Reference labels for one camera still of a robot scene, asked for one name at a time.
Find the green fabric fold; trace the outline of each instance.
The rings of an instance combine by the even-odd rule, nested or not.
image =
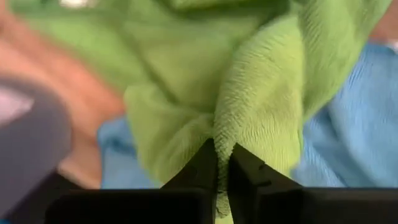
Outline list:
[[[79,10],[12,3],[124,92],[153,178],[170,180],[215,139],[217,222],[230,223],[233,146],[289,176],[303,123],[338,91],[390,0],[102,0]]]

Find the blue towel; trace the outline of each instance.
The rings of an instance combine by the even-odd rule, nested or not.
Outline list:
[[[398,187],[398,55],[368,44],[337,95],[305,124],[294,179],[316,187]]]
[[[102,189],[151,189],[159,186],[140,168],[126,117],[104,123],[98,130]]]

